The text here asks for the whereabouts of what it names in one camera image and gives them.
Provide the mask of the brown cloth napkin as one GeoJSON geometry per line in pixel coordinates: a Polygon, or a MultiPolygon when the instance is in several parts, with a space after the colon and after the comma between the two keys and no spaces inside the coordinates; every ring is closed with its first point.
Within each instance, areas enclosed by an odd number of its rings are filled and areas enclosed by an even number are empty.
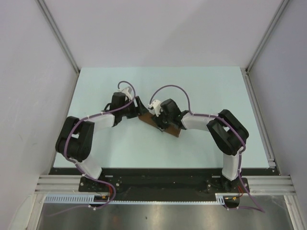
{"type": "Polygon", "coordinates": [[[175,136],[177,138],[180,135],[180,132],[181,132],[180,128],[177,128],[177,127],[175,127],[174,125],[171,125],[171,124],[163,123],[162,120],[159,117],[157,117],[157,116],[155,116],[151,113],[145,113],[143,115],[138,116],[138,118],[141,121],[159,129],[161,132],[166,132],[166,133],[168,133],[172,136],[175,136]]]}

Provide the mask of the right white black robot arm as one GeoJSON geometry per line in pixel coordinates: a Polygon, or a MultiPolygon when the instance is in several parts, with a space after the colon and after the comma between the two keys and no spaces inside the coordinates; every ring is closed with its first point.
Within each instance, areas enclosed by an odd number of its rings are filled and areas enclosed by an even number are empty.
{"type": "Polygon", "coordinates": [[[249,133],[229,111],[217,115],[196,114],[190,110],[180,111],[174,100],[154,100],[148,106],[152,121],[161,131],[168,128],[177,130],[202,130],[211,134],[218,149],[223,153],[221,186],[226,192],[238,188],[241,177],[242,153],[246,149],[249,133]]]}

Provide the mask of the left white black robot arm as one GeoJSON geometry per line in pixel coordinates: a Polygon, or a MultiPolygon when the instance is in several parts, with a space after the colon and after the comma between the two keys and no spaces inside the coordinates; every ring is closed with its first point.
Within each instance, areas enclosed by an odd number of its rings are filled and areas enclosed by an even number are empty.
{"type": "Polygon", "coordinates": [[[113,93],[112,100],[100,113],[79,119],[66,118],[57,139],[55,150],[72,162],[81,173],[90,177],[89,186],[95,191],[102,191],[106,180],[101,177],[102,168],[90,156],[94,134],[102,129],[118,125],[123,117],[127,119],[144,115],[148,109],[139,96],[129,98],[123,92],[113,93]]]}

